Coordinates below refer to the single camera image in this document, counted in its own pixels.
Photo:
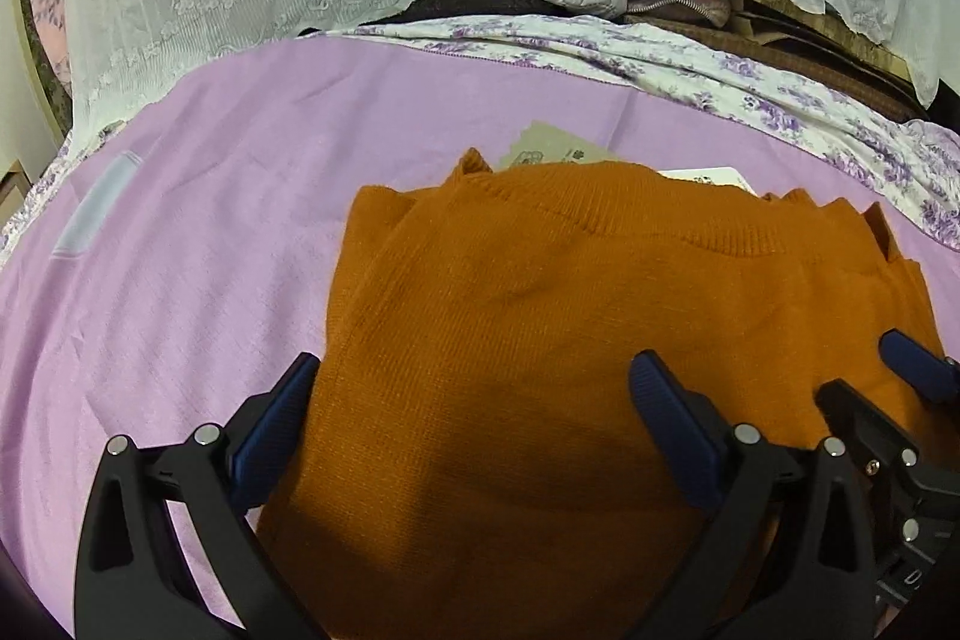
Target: blue gripper pad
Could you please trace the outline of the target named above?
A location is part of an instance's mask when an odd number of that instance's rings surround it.
[[[664,454],[683,498],[712,512],[723,504],[723,453],[686,405],[686,391],[656,353],[646,350],[630,363],[630,396],[656,447]]]
[[[928,402],[939,404],[957,399],[960,373],[956,367],[938,359],[904,332],[891,329],[882,335],[880,359]]]
[[[230,504],[237,511],[266,504],[283,475],[299,442],[319,368],[315,356],[299,356],[269,394],[265,410],[227,463]]]

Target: white label tag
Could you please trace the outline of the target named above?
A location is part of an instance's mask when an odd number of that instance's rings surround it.
[[[709,185],[736,185],[748,194],[757,193],[750,187],[750,183],[733,167],[714,167],[713,169],[675,169],[670,172],[661,172],[671,180],[690,180],[692,182],[707,183]]]

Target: orange sweater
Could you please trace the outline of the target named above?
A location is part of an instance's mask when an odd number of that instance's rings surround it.
[[[613,640],[703,523],[632,408],[632,356],[805,447],[843,377],[943,456],[949,424],[877,356],[894,327],[943,355],[877,206],[621,163],[495,175],[470,151],[436,189],[357,194],[259,534],[334,637]]]

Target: clothing tag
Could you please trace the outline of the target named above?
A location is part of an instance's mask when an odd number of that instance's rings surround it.
[[[733,167],[714,167],[713,169],[675,169],[661,172],[671,180],[691,180],[692,182],[707,183],[709,185],[736,185],[748,194],[757,193],[750,187],[750,183]]]
[[[520,134],[496,167],[504,170],[529,164],[593,164],[619,160],[610,150],[553,125],[535,121]]]
[[[586,139],[570,134],[556,126],[534,121],[524,129],[496,168],[528,166],[530,164],[594,164],[597,161],[620,161],[610,150],[594,145]],[[748,194],[756,196],[750,183],[733,167],[713,169],[677,169],[661,172],[674,180],[692,180],[709,185],[736,185]]]

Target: floral print fabric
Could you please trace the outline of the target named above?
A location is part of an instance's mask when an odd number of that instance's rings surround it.
[[[894,124],[799,74],[654,25],[592,17],[481,16],[335,33],[632,85],[805,150],[960,250],[960,137],[925,121]]]

